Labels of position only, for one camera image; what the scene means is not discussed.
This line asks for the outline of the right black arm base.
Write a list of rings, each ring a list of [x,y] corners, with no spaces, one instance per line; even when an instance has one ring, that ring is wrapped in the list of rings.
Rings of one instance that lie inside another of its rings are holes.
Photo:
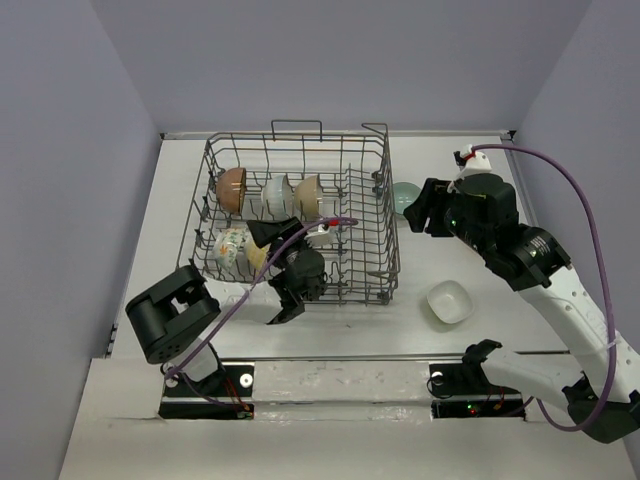
[[[482,340],[465,350],[459,361],[429,365],[426,388],[436,420],[471,418],[526,418],[525,400],[518,391],[489,382],[483,363],[502,345]]]

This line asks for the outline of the white round bowl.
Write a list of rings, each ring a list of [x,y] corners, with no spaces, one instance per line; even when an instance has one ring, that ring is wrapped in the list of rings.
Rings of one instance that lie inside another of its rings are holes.
[[[267,213],[275,220],[288,218],[293,209],[293,191],[287,175],[277,175],[267,181],[261,192]]]
[[[294,207],[306,219],[314,219],[320,215],[323,191],[318,175],[302,180],[294,190]]]

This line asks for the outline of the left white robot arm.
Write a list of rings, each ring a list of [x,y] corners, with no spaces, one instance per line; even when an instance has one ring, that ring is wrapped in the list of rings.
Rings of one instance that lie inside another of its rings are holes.
[[[208,279],[192,264],[164,277],[126,305],[146,361],[158,365],[168,387],[215,392],[226,371],[211,335],[230,318],[265,325],[287,323],[327,289],[325,260],[296,217],[250,220],[220,232],[213,258],[230,267],[245,254],[254,269],[246,283]]]

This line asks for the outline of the yellow sun patterned bowl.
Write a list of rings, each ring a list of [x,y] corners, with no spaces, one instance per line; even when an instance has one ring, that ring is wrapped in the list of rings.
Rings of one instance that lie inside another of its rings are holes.
[[[267,261],[270,245],[258,247],[251,235],[247,236],[244,245],[244,255],[249,265],[256,271],[260,272]]]

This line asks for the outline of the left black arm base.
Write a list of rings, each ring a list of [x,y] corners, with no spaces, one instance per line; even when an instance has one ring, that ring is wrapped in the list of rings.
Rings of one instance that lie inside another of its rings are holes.
[[[225,362],[222,367],[200,382],[182,376],[165,385],[158,415],[166,420],[253,420],[255,364]]]

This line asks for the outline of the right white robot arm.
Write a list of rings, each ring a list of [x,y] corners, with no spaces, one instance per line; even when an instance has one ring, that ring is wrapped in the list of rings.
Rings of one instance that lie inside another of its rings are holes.
[[[564,410],[570,430],[610,444],[639,428],[639,355],[610,328],[558,241],[519,220],[513,186],[491,173],[456,181],[429,178],[403,212],[414,233],[455,237],[551,326],[576,370],[528,360],[500,342],[469,346],[462,384],[482,392],[504,386]]]

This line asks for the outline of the brown wooden bowl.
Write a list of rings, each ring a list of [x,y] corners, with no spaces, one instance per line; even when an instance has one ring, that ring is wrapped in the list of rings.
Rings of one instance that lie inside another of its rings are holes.
[[[227,213],[239,215],[244,206],[246,193],[246,169],[235,167],[226,170],[216,184],[216,199]]]

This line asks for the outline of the floral leaf patterned bowl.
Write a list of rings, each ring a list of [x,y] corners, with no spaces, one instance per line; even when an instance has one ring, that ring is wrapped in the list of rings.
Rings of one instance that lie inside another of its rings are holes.
[[[244,250],[248,236],[246,227],[232,227],[217,232],[212,257],[218,266],[229,271]]]

